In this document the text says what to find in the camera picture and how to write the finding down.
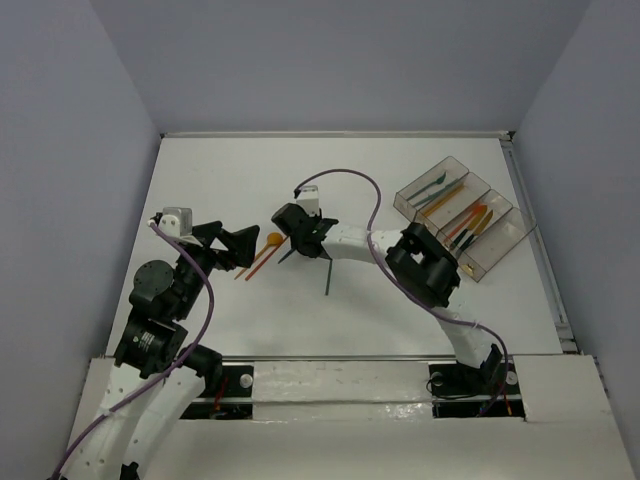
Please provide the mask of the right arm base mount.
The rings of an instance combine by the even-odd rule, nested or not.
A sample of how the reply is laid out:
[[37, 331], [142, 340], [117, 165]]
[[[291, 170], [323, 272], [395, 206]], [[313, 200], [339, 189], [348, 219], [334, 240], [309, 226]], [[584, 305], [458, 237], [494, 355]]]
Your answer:
[[509, 363], [508, 374], [499, 366], [490, 384], [462, 376], [458, 364], [431, 364], [425, 388], [432, 398], [432, 413], [436, 419], [526, 417], [515, 365]]

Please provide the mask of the yellow knife black handle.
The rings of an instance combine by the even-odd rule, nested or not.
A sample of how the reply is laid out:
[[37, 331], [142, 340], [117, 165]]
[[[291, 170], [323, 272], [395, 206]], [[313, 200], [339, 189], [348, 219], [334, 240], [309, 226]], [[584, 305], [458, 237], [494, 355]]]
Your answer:
[[484, 214], [478, 214], [471, 222], [469, 222], [448, 245], [448, 248], [452, 252], [459, 252], [459, 246], [464, 240], [472, 233], [474, 227], [480, 222], [480, 220], [488, 213], [488, 207]]

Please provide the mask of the teal fork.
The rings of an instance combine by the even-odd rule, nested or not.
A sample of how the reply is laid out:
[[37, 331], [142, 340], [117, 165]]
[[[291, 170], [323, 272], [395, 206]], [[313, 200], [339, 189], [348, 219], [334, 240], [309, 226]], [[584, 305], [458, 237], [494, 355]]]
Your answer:
[[428, 195], [427, 197], [425, 197], [424, 199], [416, 202], [413, 206], [417, 209], [418, 207], [421, 207], [423, 205], [427, 205], [430, 202], [432, 202], [433, 200], [435, 200], [436, 198], [440, 197], [441, 195], [443, 195], [446, 192], [449, 192], [450, 190], [452, 190], [454, 187], [459, 185], [459, 181], [455, 181], [455, 182], [451, 182], [448, 185], [446, 185], [445, 187], [441, 188], [440, 190]]

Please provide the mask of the yellow knife dark handle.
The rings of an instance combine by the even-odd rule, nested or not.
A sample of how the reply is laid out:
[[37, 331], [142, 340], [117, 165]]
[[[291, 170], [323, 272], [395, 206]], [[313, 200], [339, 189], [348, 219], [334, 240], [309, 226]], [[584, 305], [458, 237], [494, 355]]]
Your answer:
[[459, 246], [458, 251], [462, 252], [466, 250], [474, 240], [476, 240], [486, 229], [486, 227], [491, 223], [493, 219], [494, 212], [489, 211], [480, 222], [474, 227], [472, 233], [464, 240], [464, 242]]

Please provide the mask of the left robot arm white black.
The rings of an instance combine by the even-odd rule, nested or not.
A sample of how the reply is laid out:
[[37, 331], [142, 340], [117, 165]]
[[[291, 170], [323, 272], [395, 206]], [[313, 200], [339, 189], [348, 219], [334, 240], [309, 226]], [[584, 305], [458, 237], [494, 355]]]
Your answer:
[[187, 407], [225, 387], [221, 354], [185, 341], [181, 326], [200, 293], [215, 297], [209, 276], [253, 263], [260, 229], [228, 232], [219, 221], [194, 225], [188, 209], [166, 208], [148, 226], [174, 248], [175, 264], [152, 260], [133, 278], [131, 311], [111, 360], [107, 385], [91, 423], [56, 465], [54, 479], [142, 479]]

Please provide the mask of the blue spoon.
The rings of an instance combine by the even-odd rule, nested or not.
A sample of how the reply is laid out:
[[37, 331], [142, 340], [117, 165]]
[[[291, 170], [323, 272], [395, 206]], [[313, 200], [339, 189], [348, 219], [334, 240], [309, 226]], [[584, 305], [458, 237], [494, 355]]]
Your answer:
[[278, 260], [278, 264], [283, 263], [285, 260], [287, 260], [293, 253], [295, 253], [295, 250], [290, 250], [287, 253], [285, 253], [279, 260]]

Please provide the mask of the orange plastic knife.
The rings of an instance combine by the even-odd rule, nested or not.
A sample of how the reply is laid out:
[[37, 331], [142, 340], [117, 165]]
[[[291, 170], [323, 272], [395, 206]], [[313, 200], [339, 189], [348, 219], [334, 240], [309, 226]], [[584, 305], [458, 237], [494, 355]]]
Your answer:
[[446, 238], [448, 240], [453, 240], [455, 236], [469, 223], [471, 222], [478, 214], [484, 214], [487, 210], [487, 206], [484, 204], [476, 205], [471, 212], [447, 235]]

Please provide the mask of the teal curved spoon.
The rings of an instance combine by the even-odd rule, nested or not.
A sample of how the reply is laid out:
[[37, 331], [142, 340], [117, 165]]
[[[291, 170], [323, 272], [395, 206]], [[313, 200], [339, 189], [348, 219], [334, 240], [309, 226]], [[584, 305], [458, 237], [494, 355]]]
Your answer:
[[412, 193], [407, 200], [412, 200], [420, 195], [422, 195], [425, 191], [427, 191], [428, 189], [430, 189], [431, 187], [435, 186], [435, 185], [440, 185], [444, 182], [445, 178], [447, 176], [447, 172], [443, 172], [438, 178], [436, 178], [434, 181], [426, 184], [425, 186], [423, 186], [422, 188], [420, 188], [419, 190], [415, 191], [414, 193]]

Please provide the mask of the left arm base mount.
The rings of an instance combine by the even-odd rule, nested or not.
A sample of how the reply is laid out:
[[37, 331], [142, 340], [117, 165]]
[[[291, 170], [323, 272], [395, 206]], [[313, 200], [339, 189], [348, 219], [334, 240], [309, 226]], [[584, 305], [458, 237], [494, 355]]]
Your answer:
[[253, 417], [254, 366], [224, 364], [217, 386], [207, 387], [181, 415], [181, 420], [250, 420]]

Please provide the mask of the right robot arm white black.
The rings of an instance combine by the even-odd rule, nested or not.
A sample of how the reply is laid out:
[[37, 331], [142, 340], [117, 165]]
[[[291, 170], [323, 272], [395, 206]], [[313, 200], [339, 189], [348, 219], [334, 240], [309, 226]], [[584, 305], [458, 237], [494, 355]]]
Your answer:
[[504, 353], [498, 339], [479, 323], [448, 309], [461, 283], [458, 262], [425, 225], [412, 222], [402, 230], [371, 231], [313, 216], [294, 203], [277, 210], [271, 221], [289, 237], [293, 250], [305, 257], [380, 267], [409, 300], [436, 318], [455, 354], [456, 379], [468, 390], [482, 392], [502, 380]]

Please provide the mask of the orange spoon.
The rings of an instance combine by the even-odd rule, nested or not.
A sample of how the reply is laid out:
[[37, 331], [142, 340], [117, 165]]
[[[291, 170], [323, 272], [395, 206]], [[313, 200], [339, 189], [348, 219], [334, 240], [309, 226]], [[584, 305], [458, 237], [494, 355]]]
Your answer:
[[286, 240], [286, 237], [281, 233], [272, 232], [269, 233], [266, 237], [266, 243], [264, 247], [258, 251], [255, 255], [254, 261], [257, 262], [265, 253], [270, 251], [271, 249], [279, 248]]

